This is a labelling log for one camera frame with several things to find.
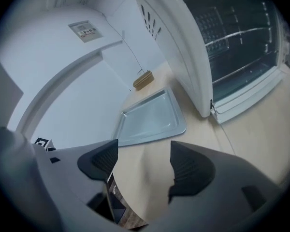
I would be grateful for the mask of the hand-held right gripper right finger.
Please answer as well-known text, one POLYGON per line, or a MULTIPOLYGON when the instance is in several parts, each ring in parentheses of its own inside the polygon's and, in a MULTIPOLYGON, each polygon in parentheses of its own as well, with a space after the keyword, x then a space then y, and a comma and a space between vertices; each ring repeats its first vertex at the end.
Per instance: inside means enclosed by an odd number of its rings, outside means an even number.
POLYGON ((270 211, 282 189, 250 162, 198 145, 171 141, 174 185, 168 209, 149 232, 247 231, 270 211))

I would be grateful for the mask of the yellow rectangular container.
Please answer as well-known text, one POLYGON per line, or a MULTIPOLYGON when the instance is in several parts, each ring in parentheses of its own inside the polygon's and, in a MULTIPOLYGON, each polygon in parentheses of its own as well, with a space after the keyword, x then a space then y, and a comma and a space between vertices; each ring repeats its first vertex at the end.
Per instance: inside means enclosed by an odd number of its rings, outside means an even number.
POLYGON ((136 90, 141 90, 142 88, 146 87, 153 81, 154 81, 153 73, 151 71, 147 71, 133 82, 133 87, 136 90))

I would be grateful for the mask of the black square table base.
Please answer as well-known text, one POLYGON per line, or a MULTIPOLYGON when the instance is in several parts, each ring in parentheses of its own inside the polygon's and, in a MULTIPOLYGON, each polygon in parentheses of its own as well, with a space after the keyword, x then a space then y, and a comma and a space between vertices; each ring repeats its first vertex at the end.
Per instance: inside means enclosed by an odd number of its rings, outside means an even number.
POLYGON ((108 179, 109 196, 111 201, 111 208, 114 214, 114 222, 118 224, 126 211, 126 206, 122 202, 122 195, 118 187, 116 195, 112 193, 112 185, 114 184, 116 184, 114 175, 111 174, 108 179))

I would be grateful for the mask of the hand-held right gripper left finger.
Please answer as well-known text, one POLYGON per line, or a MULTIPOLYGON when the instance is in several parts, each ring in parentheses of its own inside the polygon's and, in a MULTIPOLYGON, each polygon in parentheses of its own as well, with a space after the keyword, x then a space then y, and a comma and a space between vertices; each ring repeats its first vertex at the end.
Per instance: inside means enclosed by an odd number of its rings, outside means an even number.
POLYGON ((40 145, 33 149, 62 224, 114 222, 108 178, 118 160, 117 140, 53 151, 40 145))

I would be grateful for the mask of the paper notice on wall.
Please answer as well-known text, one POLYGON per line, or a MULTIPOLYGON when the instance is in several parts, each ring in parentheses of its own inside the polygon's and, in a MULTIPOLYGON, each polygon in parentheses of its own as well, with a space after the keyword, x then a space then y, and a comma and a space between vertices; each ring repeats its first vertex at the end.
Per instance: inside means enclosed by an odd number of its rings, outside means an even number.
POLYGON ((103 37, 97 27, 90 23, 88 20, 69 24, 68 27, 84 43, 103 37))

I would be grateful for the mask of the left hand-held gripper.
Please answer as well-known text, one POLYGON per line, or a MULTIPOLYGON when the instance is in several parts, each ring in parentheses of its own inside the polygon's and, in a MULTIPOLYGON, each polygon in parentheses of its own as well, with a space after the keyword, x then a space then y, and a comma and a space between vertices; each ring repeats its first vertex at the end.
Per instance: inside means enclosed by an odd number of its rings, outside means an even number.
POLYGON ((35 141, 36 145, 42 146, 46 151, 53 151, 54 150, 54 145, 52 140, 44 139, 44 138, 37 138, 35 141))

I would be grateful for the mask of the metal wire oven rack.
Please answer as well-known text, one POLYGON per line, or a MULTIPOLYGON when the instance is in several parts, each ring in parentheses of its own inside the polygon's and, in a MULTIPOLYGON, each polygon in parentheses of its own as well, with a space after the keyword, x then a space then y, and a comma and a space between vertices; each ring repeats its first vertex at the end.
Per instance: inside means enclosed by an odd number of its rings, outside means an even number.
POLYGON ((209 46, 209 45, 212 45, 216 42, 219 42, 221 40, 226 40, 228 38, 231 38, 231 37, 235 37, 235 36, 242 36, 244 35, 245 33, 249 33, 249 32, 253 32, 253 31, 258 31, 258 30, 263 30, 263 29, 271 29, 272 27, 269 26, 269 27, 260 27, 260 28, 252 28, 252 29, 247 29, 247 30, 241 30, 241 31, 238 31, 238 32, 234 32, 234 33, 231 33, 231 34, 228 34, 226 36, 223 36, 221 38, 218 38, 218 39, 215 39, 213 41, 210 41, 208 43, 205 44, 205 46, 209 46))

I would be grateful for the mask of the silver baking tray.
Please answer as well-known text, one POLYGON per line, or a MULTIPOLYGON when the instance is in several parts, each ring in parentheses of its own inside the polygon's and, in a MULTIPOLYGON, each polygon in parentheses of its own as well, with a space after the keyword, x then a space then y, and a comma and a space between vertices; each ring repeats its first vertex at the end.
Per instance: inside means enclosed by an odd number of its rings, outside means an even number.
POLYGON ((165 87, 120 112, 113 139, 118 146, 149 143, 183 134, 187 124, 175 95, 165 87))

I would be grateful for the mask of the white toaster oven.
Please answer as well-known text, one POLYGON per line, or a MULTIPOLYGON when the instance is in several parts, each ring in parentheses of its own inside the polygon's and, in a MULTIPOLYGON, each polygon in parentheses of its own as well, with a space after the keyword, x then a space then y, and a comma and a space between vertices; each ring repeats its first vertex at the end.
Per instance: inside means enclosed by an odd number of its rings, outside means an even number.
POLYGON ((281 81, 282 16, 272 0, 136 0, 145 27, 202 117, 224 123, 281 81), (228 34, 269 27, 206 43, 228 34))

